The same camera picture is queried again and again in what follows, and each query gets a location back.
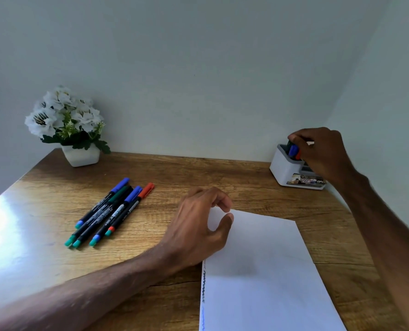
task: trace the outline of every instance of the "forearm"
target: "forearm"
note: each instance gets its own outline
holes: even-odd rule
[[[0,310],[0,330],[82,330],[138,291],[176,272],[156,246],[131,260],[65,282]]]
[[[350,207],[378,272],[409,324],[409,229],[365,176],[352,172],[335,187]]]

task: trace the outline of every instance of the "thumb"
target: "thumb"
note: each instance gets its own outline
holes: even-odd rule
[[[226,245],[227,237],[229,235],[230,227],[232,226],[232,222],[234,221],[234,215],[228,213],[223,216],[218,224],[217,230],[212,233],[212,238],[216,245],[216,250],[221,250],[224,245]]]
[[[301,149],[301,154],[303,155],[304,152],[306,152],[307,150],[310,149],[309,145],[307,145],[307,142],[302,139],[300,136],[297,136],[295,134],[290,134],[288,139],[295,144],[296,146],[298,146]]]

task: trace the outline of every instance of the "person's left arm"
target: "person's left arm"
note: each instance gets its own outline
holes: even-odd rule
[[[216,231],[207,228],[212,206],[228,212],[220,189],[193,188],[160,243],[130,260],[69,280],[0,309],[0,330],[82,330],[138,291],[195,265],[226,243],[233,215]]]

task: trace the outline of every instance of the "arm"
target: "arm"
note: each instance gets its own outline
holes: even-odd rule
[[[289,139],[350,207],[381,278],[409,324],[409,229],[353,167],[338,131],[302,129]],[[306,140],[315,144],[309,146]]]
[[[46,289],[0,309],[0,330],[82,330],[138,291],[195,265],[226,243],[233,215],[207,228],[212,206],[232,202],[216,188],[193,188],[182,198],[161,242],[141,255]]]

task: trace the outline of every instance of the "red marker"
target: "red marker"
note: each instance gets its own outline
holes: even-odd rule
[[[108,231],[105,233],[106,236],[111,236],[111,234],[117,230],[120,226],[120,224],[123,223],[123,221],[128,217],[128,215],[131,213],[131,211],[134,210],[134,208],[139,204],[141,200],[143,200],[152,190],[154,189],[154,184],[152,182],[148,183],[145,188],[140,192],[139,195],[135,198],[135,201],[133,203],[130,203],[130,205],[115,219],[115,221],[111,224],[111,226],[108,228]]]

